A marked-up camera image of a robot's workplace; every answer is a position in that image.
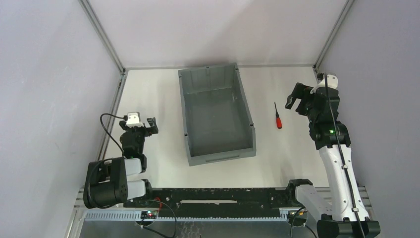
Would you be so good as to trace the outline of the red handled screwdriver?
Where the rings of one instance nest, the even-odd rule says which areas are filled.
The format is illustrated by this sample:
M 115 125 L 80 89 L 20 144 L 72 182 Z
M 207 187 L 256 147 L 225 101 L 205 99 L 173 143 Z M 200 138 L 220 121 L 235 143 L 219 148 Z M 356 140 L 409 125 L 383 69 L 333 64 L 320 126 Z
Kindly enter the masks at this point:
M 280 116 L 277 110 L 276 102 L 274 102 L 274 107 L 275 107 L 275 116 L 276 116 L 276 126 L 278 129 L 282 129 L 282 121 L 280 119 Z

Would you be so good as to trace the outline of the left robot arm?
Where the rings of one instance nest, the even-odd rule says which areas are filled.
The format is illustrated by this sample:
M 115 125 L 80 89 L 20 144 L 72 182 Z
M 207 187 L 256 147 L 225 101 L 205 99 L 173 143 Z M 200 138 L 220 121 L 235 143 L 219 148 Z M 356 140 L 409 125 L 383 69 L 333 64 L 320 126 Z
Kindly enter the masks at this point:
M 158 133 L 156 118 L 148 118 L 147 122 L 149 127 L 125 116 L 119 122 L 124 130 L 119 138 L 122 156 L 88 165 L 83 193 L 83 202 L 88 209 L 106 209 L 134 198 L 152 199 L 153 190 L 147 179 L 128 180 L 129 176 L 147 169 L 147 157 L 143 153 L 145 140 Z

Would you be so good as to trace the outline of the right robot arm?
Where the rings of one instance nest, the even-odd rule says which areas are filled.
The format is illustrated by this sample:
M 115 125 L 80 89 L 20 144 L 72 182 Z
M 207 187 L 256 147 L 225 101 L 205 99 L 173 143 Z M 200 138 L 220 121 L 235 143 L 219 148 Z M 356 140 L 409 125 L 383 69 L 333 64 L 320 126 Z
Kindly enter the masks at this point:
M 287 97 L 286 109 L 295 101 L 296 112 L 309 120 L 310 137 L 323 161 L 331 193 L 328 203 L 307 179 L 290 180 L 293 199 L 313 218 L 310 228 L 318 238 L 375 238 L 380 224 L 370 218 L 360 196 L 351 159 L 351 140 L 337 120 L 340 98 L 336 89 L 297 83 Z

